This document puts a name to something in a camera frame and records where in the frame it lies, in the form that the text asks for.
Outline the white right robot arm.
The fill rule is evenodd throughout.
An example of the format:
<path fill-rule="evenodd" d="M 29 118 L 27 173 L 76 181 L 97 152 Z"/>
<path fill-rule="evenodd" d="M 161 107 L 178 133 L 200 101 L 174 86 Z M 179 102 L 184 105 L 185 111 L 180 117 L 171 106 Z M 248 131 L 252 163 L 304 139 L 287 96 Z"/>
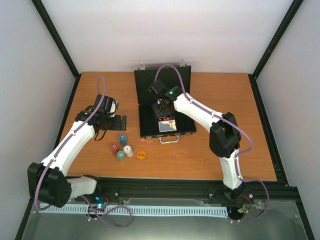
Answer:
<path fill-rule="evenodd" d="M 241 134 L 235 116 L 230 112 L 223 114 L 210 109 L 178 86 L 169 89 L 153 85 L 148 90 L 157 99 L 160 111 L 182 113 L 208 131 L 209 148 L 219 158 L 222 168 L 224 196 L 234 203 L 243 191 L 242 175 L 236 166 L 239 163 Z"/>

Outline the white poker chip stack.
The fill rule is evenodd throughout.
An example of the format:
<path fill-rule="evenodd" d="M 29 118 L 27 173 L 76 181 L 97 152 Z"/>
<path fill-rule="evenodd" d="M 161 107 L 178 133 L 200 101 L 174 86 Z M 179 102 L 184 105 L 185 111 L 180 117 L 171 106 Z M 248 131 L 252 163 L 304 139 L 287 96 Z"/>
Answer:
<path fill-rule="evenodd" d="M 123 151 L 127 157 L 132 157 L 134 155 L 134 152 L 133 152 L 132 147 L 130 145 L 125 145 L 123 147 Z"/>

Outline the orange dealer button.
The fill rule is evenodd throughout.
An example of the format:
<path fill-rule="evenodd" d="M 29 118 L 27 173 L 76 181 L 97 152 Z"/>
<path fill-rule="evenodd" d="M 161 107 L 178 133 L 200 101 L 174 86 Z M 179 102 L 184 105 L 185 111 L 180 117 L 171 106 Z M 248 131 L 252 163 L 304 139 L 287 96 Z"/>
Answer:
<path fill-rule="evenodd" d="M 137 152 L 136 157 L 138 160 L 144 160 L 147 157 L 147 153 L 143 150 Z"/>

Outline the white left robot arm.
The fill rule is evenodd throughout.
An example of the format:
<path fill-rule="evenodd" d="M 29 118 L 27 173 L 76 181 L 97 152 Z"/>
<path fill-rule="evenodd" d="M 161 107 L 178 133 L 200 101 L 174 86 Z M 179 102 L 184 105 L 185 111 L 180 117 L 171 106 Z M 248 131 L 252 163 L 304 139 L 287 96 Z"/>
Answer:
<path fill-rule="evenodd" d="M 82 110 L 52 153 L 40 163 L 31 163 L 27 169 L 29 194 L 36 209 L 61 208 L 70 199 L 82 195 L 95 202 L 101 200 L 104 188 L 98 185 L 98 178 L 92 175 L 67 178 L 69 168 L 86 143 L 95 138 L 99 131 L 124 131 L 126 127 L 125 115 Z"/>

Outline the blue playing card deck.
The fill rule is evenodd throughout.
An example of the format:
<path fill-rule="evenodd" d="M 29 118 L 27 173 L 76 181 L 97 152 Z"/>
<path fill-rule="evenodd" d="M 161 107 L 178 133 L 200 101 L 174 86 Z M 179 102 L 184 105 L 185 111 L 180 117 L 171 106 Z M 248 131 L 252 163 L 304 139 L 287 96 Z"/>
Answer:
<path fill-rule="evenodd" d="M 159 132 L 161 133 L 177 131 L 176 121 L 173 119 L 159 121 L 158 128 L 159 128 Z"/>

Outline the red poker chip stack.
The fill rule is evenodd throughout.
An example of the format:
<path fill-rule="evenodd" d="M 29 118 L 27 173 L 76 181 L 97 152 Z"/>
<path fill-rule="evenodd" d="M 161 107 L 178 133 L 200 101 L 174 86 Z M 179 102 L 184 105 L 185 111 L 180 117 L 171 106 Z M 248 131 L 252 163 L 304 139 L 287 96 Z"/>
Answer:
<path fill-rule="evenodd" d="M 116 143 L 116 142 L 113 142 L 111 145 L 110 145 L 110 149 L 111 149 L 111 152 L 113 155 L 117 155 L 118 151 L 120 150 L 120 147 L 119 147 L 119 144 Z"/>

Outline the green poker chip stack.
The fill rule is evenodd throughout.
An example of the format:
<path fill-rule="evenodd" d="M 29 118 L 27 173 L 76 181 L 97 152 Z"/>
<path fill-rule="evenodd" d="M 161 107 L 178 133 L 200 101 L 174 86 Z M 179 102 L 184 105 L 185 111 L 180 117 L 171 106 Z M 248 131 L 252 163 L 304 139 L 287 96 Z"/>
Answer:
<path fill-rule="evenodd" d="M 119 162 L 122 162 L 126 157 L 126 154 L 124 151 L 122 150 L 119 150 L 117 153 L 116 153 L 116 160 L 119 161 Z"/>

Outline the blue poker chip stack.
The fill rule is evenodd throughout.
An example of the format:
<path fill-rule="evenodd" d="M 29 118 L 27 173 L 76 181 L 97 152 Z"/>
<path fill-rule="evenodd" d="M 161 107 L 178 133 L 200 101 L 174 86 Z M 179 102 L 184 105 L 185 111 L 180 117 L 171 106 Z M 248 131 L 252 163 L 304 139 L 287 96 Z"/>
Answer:
<path fill-rule="evenodd" d="M 122 133 L 118 136 L 118 139 L 119 139 L 119 143 L 122 145 L 122 146 L 126 146 L 128 144 L 128 138 L 127 138 L 127 135 Z"/>

